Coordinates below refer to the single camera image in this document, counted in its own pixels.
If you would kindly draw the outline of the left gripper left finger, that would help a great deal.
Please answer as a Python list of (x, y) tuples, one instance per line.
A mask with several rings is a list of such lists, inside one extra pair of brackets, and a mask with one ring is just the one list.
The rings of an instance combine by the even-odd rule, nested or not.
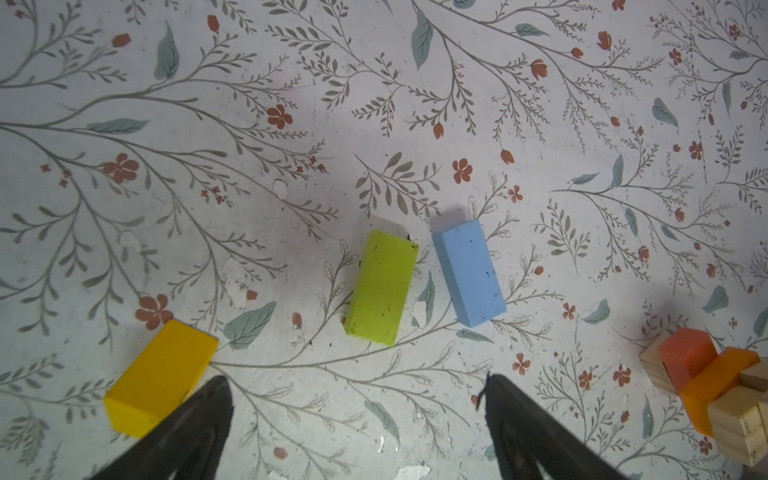
[(213, 377), (96, 479), (213, 479), (234, 413), (229, 381)]

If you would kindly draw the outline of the orange wood block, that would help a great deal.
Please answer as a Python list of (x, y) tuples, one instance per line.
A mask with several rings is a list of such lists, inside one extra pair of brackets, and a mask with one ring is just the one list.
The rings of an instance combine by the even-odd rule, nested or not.
[(759, 361), (755, 351), (728, 347), (680, 391), (688, 417), (698, 433), (714, 437), (708, 406), (737, 386), (740, 373)]

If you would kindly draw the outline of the green wood block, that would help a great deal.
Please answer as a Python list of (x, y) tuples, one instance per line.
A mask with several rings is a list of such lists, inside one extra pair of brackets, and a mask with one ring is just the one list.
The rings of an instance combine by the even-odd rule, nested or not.
[(382, 230), (370, 233), (344, 323), (353, 337), (393, 346), (419, 246)]

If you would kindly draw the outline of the small natural wood cube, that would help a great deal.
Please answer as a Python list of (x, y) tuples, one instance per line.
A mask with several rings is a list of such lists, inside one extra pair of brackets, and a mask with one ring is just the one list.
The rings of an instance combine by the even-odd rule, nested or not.
[(669, 373), (664, 365), (660, 347), (670, 337), (667, 332), (661, 333), (650, 345), (648, 345), (640, 354), (640, 362), (649, 377), (651, 384), (664, 393), (676, 396), (677, 392)]

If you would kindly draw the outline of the red wood block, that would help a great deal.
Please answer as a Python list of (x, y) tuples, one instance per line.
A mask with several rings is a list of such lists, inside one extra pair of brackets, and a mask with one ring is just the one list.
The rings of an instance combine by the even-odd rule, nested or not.
[(680, 393), (718, 356), (711, 336), (706, 331), (691, 328), (676, 331), (658, 351), (676, 393)]

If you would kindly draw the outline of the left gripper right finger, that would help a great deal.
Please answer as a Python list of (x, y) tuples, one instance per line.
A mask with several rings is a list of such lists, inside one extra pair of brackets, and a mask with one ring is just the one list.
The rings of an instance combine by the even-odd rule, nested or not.
[(478, 394), (504, 479), (622, 479), (525, 392), (500, 374)]

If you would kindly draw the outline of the grooved natural wood block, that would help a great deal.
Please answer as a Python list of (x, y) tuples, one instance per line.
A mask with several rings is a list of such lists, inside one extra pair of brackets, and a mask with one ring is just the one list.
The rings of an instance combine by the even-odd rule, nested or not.
[(763, 393), (735, 386), (707, 407), (718, 452), (753, 467), (767, 455), (767, 434), (759, 403)]

